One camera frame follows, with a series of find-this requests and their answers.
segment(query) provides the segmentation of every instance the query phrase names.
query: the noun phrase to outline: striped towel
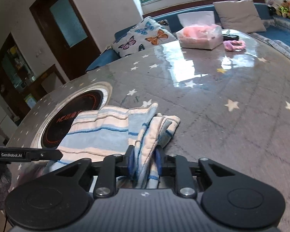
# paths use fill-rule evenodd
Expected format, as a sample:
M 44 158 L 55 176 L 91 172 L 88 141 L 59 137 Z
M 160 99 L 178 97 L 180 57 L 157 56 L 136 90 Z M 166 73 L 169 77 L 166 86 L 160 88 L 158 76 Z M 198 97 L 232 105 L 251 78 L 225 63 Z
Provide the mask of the striped towel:
M 157 188 L 159 176 L 153 151 L 157 145 L 164 147 L 169 142 L 180 122 L 176 116 L 157 113 L 157 108 L 158 103 L 134 109 L 104 106 L 79 113 L 57 148 L 63 157 L 51 170 L 81 158 L 102 161 L 111 154 L 125 154 L 128 146 L 134 145 L 134 187 Z

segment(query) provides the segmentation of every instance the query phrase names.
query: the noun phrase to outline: screw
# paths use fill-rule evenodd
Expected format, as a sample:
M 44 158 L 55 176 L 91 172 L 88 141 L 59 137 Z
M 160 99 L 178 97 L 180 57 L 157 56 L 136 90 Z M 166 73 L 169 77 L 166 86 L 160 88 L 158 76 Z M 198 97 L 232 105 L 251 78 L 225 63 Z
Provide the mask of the screw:
M 183 187 L 179 192 L 184 196 L 191 196 L 195 193 L 195 190 L 191 187 Z
M 100 196 L 104 196 L 104 195 L 107 195 L 111 192 L 111 190 L 107 187 L 99 187 L 97 188 L 96 190 L 96 194 L 97 195 L 100 195 Z

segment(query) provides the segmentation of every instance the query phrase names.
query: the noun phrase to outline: door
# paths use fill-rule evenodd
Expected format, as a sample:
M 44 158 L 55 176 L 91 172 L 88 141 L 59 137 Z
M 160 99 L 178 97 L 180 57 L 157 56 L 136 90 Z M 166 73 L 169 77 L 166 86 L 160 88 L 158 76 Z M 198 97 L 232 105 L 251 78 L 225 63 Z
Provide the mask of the door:
M 70 80 L 85 74 L 100 55 L 72 0 L 36 0 L 31 13 Z

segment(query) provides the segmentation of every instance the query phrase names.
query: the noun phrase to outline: gray pillow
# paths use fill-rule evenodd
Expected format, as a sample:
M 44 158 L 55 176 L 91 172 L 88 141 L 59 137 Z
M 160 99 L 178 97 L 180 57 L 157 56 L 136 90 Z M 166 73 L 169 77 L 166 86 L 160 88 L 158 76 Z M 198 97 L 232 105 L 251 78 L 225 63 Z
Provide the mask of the gray pillow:
M 244 33 L 266 31 L 253 0 L 223 1 L 213 4 L 224 29 Z

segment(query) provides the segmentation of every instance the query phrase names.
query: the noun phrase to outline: purple butterfly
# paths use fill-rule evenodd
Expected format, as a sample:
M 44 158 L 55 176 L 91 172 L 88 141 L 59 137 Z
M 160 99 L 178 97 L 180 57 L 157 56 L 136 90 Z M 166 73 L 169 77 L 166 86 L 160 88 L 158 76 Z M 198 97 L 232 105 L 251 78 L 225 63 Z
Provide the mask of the purple butterfly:
M 135 43 L 136 41 L 134 40 L 134 36 L 132 36 L 126 44 L 124 43 L 118 48 L 126 50 L 129 49 L 130 45 L 134 45 Z

